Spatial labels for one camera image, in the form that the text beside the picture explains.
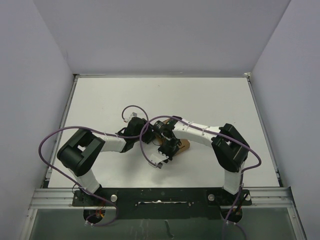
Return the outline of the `brown cardboard paper box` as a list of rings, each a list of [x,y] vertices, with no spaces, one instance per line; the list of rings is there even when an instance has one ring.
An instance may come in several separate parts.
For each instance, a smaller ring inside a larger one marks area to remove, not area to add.
[[[153,132],[155,133],[157,140],[159,140],[160,145],[162,143],[163,138],[167,140],[170,140],[171,138],[178,139],[173,133],[173,129],[177,122],[178,122],[177,120],[174,120],[172,118],[169,118],[165,121],[158,120],[155,122],[155,124],[153,125]],[[182,153],[183,151],[187,150],[190,147],[190,143],[188,140],[186,139],[179,139],[179,140],[180,140],[179,151],[175,155]]]

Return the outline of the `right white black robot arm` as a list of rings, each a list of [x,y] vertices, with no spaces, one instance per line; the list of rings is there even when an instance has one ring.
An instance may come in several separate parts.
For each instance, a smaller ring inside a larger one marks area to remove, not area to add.
[[[174,116],[165,122],[156,121],[152,130],[161,138],[157,154],[151,156],[152,162],[160,167],[172,161],[174,155],[186,149],[183,140],[210,147],[224,169],[223,200],[232,205],[240,199],[241,170],[249,151],[243,147],[248,143],[233,125],[206,126]]]

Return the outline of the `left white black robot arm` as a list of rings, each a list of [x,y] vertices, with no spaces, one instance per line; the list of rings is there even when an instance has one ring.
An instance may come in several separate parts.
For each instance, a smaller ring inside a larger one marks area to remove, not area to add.
[[[94,134],[92,130],[81,128],[59,149],[57,158],[75,177],[84,192],[84,200],[91,206],[97,205],[102,199],[92,166],[101,152],[126,153],[136,142],[149,144],[155,139],[153,125],[148,124],[142,130],[147,120],[133,117],[127,127],[118,131],[117,136]]]

